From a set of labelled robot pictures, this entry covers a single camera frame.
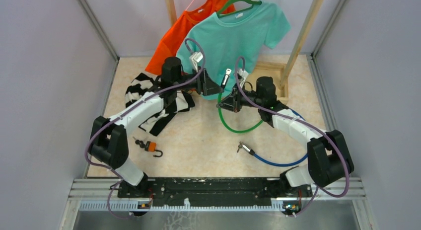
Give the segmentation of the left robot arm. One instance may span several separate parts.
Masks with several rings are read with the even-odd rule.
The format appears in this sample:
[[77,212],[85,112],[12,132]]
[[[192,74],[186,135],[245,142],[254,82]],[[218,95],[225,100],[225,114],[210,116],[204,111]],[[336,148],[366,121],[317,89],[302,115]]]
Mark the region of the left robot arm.
[[105,167],[128,183],[137,197],[148,193],[148,176],[129,158],[128,135],[141,123],[168,107],[179,90],[194,90],[204,96],[223,93],[229,77],[220,82],[211,79],[205,69],[205,58],[199,52],[190,57],[192,70],[188,73],[177,57],[165,59],[160,83],[149,89],[134,104],[120,113],[105,118],[97,117],[92,126],[91,138],[85,149]]

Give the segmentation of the orange padlock with keys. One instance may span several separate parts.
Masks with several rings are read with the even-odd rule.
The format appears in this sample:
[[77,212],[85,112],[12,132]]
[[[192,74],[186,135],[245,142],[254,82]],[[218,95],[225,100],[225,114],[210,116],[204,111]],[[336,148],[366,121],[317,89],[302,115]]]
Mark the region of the orange padlock with keys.
[[144,150],[146,152],[154,153],[153,157],[159,158],[159,157],[163,156],[163,152],[156,148],[157,144],[155,142],[143,141],[143,140],[139,140],[135,137],[133,137],[133,139],[135,141],[135,144],[137,146],[139,146],[142,150]]

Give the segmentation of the orange t-shirt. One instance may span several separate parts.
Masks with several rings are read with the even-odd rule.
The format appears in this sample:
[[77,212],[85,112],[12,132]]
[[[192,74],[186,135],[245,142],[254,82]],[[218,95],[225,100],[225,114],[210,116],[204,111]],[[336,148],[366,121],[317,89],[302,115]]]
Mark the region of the orange t-shirt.
[[206,0],[195,10],[183,11],[159,41],[145,71],[153,75],[160,75],[165,59],[176,55],[189,31],[211,14],[223,8],[227,2],[228,0]]

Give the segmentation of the wooden clothes rack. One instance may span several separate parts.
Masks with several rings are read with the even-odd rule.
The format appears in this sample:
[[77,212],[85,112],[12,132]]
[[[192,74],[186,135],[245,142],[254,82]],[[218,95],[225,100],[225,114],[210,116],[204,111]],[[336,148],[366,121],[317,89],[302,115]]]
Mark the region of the wooden clothes rack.
[[[233,0],[233,2],[244,1],[248,4],[255,3],[252,0]],[[288,62],[284,63],[274,63],[274,62],[265,62],[265,61],[258,61],[256,69],[257,71],[265,71],[265,72],[272,72],[273,74],[280,75],[280,81],[276,84],[276,88],[280,91],[279,100],[287,104],[289,101],[289,93],[288,93],[288,78],[294,67],[294,64],[301,52],[303,45],[307,39],[307,36],[312,28],[312,25],[317,17],[317,14],[322,6],[324,0],[313,0],[309,11],[306,15],[306,18],[303,22],[302,28],[299,32],[293,50],[289,56]],[[170,20],[171,25],[174,25],[175,21],[177,20],[176,9],[174,0],[165,0],[166,9],[168,12],[168,17]]]

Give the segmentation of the teal t-shirt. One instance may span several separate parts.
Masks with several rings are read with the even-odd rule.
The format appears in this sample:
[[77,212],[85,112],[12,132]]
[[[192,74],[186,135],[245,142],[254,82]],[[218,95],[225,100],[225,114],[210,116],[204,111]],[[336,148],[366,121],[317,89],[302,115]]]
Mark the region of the teal t-shirt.
[[226,70],[233,71],[240,56],[245,59],[245,70],[252,73],[262,47],[275,48],[290,29],[286,15],[275,3],[262,2],[226,16],[214,12],[189,31],[186,37],[194,42],[181,44],[175,56],[190,74],[191,52],[201,51],[205,60],[200,64],[212,81],[221,84]]

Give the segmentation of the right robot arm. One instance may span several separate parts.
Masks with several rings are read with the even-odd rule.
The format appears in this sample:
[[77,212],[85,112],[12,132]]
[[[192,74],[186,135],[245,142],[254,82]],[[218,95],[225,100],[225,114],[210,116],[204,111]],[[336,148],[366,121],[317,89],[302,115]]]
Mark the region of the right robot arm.
[[305,157],[287,164],[289,169],[280,175],[282,194],[293,196],[301,185],[307,184],[326,187],[354,171],[349,149],[340,131],[324,131],[307,123],[278,100],[271,77],[259,77],[256,85],[256,90],[251,91],[235,85],[227,97],[218,101],[217,107],[239,112],[243,106],[260,106],[258,112],[262,121],[287,133],[305,148]]

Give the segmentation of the aluminium rail frame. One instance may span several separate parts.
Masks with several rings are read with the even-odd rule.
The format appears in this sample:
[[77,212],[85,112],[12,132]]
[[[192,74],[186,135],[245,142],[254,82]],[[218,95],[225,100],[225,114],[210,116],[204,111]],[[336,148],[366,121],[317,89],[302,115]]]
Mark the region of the aluminium rail frame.
[[148,181],[138,191],[117,178],[76,179],[69,198],[80,202],[85,211],[114,212],[239,212],[300,211],[309,201],[339,200],[345,181],[338,180],[324,189],[304,185],[281,191],[273,177],[255,178],[166,178]]

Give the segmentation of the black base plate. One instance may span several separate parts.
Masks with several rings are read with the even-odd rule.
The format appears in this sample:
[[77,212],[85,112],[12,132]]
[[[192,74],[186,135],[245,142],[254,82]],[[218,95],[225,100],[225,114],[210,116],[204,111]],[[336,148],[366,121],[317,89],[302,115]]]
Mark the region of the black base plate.
[[272,199],[312,197],[311,186],[287,187],[278,177],[150,177],[141,188],[123,182],[119,198],[151,198],[154,207],[269,206]]

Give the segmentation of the black white striped garment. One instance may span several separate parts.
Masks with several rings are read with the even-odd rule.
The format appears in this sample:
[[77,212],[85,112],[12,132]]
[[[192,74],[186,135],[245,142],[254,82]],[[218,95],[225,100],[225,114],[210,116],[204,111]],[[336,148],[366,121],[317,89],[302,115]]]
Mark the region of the black white striped garment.
[[156,87],[160,78],[149,73],[141,73],[131,82],[126,90],[126,109],[136,108],[124,117],[126,131],[130,134],[136,127],[158,136],[168,123],[181,112],[188,112],[195,107],[192,96],[185,92],[177,92],[169,104],[165,104],[159,94],[153,96],[150,89]]

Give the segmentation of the green cable lock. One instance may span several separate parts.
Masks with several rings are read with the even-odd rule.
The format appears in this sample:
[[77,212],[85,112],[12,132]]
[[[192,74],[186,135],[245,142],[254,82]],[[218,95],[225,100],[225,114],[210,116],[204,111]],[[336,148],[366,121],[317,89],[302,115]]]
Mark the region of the green cable lock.
[[[236,84],[236,79],[235,79],[235,78],[237,78],[237,70],[238,69],[239,68],[237,68],[236,70],[230,70],[231,71],[230,74],[225,73],[225,76],[227,76],[227,78],[225,78],[225,77],[223,78],[223,80],[226,79],[226,84],[228,84],[228,81],[234,81],[234,84],[233,84],[232,89],[234,87],[238,87],[238,85]],[[246,82],[244,83],[244,85],[243,86],[240,86],[240,88],[243,88],[246,91],[246,94],[252,94],[253,97],[255,96],[255,91],[253,90],[253,84],[251,84],[249,81],[246,80]],[[232,89],[228,93],[224,93],[223,92],[223,93],[219,94],[217,96],[217,101],[218,101],[218,99],[220,97],[222,97],[222,98],[227,97],[227,96],[231,96],[232,97],[232,94],[231,94]],[[256,128],[258,128],[260,125],[263,124],[263,120],[259,120],[259,121],[255,122],[253,125],[252,124],[248,124],[247,123],[248,121],[246,121],[246,126],[245,127],[240,127],[238,124],[233,126],[233,125],[230,125],[230,121],[228,121],[226,119],[226,117],[224,115],[224,112],[223,112],[224,109],[217,108],[217,110],[218,110],[218,116],[219,116],[219,119],[220,119],[222,125],[228,131],[233,132],[233,133],[236,133],[236,134],[244,134],[244,133],[251,132],[251,131],[255,130]]]

